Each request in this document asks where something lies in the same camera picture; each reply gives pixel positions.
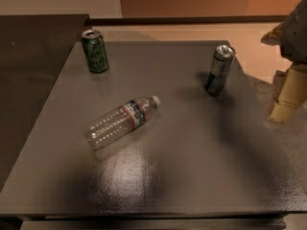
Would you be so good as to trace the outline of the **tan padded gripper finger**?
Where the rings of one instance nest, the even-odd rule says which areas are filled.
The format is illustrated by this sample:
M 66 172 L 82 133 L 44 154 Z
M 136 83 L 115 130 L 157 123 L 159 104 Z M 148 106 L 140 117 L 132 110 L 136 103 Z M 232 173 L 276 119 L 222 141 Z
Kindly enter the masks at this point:
M 277 123 L 287 122 L 307 101 L 307 65 L 294 62 L 286 72 L 277 70 L 272 96 L 269 119 Z

